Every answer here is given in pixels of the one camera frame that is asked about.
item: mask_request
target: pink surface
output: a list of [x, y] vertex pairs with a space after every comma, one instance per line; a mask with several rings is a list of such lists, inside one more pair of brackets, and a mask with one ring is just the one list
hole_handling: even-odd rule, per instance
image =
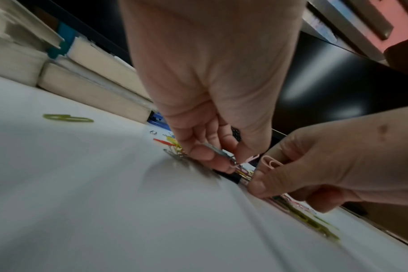
[[370, 0], [394, 26], [390, 37], [382, 41], [373, 33], [367, 38], [382, 52], [389, 46], [408, 39], [408, 14], [397, 0]]

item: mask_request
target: white table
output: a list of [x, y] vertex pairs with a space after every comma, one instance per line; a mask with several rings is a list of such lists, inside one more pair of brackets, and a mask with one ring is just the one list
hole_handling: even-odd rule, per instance
[[0, 271], [408, 271], [408, 247], [354, 216], [322, 215], [332, 243], [150, 130], [0, 78]]

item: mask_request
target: book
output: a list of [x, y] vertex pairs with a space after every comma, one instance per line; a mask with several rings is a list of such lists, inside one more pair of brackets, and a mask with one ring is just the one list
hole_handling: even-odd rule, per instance
[[0, 14], [50, 46], [59, 48], [63, 41], [61, 36], [16, 0], [0, 0]]
[[143, 124], [151, 112], [146, 107], [50, 62], [43, 67], [38, 86], [51, 93]]
[[35, 36], [32, 32], [10, 19], [0, 9], [0, 36], [8, 35], [11, 39], [23, 46], [46, 51], [48, 44]]
[[84, 77], [85, 79], [90, 80], [90, 81], [92, 81], [92, 82], [94, 82], [94, 83], [96, 83], [96, 84], [98, 84], [100, 86], [103, 86], [107, 90], [109, 90], [109, 91], [111, 91], [113, 93], [116, 93], [116, 94], [118, 94], [120, 96], [123, 96], [124, 98], [129, 99], [129, 100], [131, 100], [131, 101], [133, 101], [133, 102], [135, 102], [135, 103], [137, 103], [137, 104], [139, 104], [139, 105], [141, 105], [143, 107], [149, 108], [149, 109], [151, 109], [151, 110], [153, 110], [155, 112], [158, 111], [155, 104], [152, 101], [150, 101], [150, 100], [148, 100], [148, 99], [146, 99], [146, 98], [144, 98], [144, 97], [142, 97], [142, 96], [140, 96], [140, 95], [138, 95], [138, 94], [136, 94], [134, 92], [131, 92], [130, 90], [120, 86], [117, 83], [114, 83], [114, 82], [106, 79], [105, 77], [103, 77], [103, 76], [101, 76], [101, 75], [99, 75], [99, 74], [97, 74], [97, 73], [95, 73], [93, 71], [90, 71], [86, 67], [83, 67], [78, 63], [75, 63], [74, 61], [70, 60], [67, 57], [58, 56], [55, 59], [55, 63], [57, 65], [65, 68], [65, 69], [67, 69], [67, 70], [69, 70], [69, 71], [71, 71], [73, 73], [79, 74], [80, 76]]
[[15, 43], [0, 34], [0, 76], [28, 86], [36, 86], [47, 54]]
[[90, 41], [76, 37], [67, 56], [89, 70], [147, 99], [151, 99], [134, 69]]

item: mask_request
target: black screen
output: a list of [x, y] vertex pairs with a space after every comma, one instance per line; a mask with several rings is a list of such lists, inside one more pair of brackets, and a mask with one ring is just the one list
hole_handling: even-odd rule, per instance
[[301, 33], [273, 128], [284, 134], [408, 106], [408, 75]]

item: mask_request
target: hand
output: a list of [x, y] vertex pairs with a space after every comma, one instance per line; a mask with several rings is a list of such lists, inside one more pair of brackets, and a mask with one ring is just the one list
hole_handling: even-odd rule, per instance
[[[134, 66], [185, 152], [232, 172], [265, 152], [304, 0], [120, 1]], [[238, 128], [237, 143], [230, 125]]]
[[346, 201], [408, 205], [408, 108], [301, 128], [267, 155], [249, 183], [264, 198], [289, 193], [320, 212]]

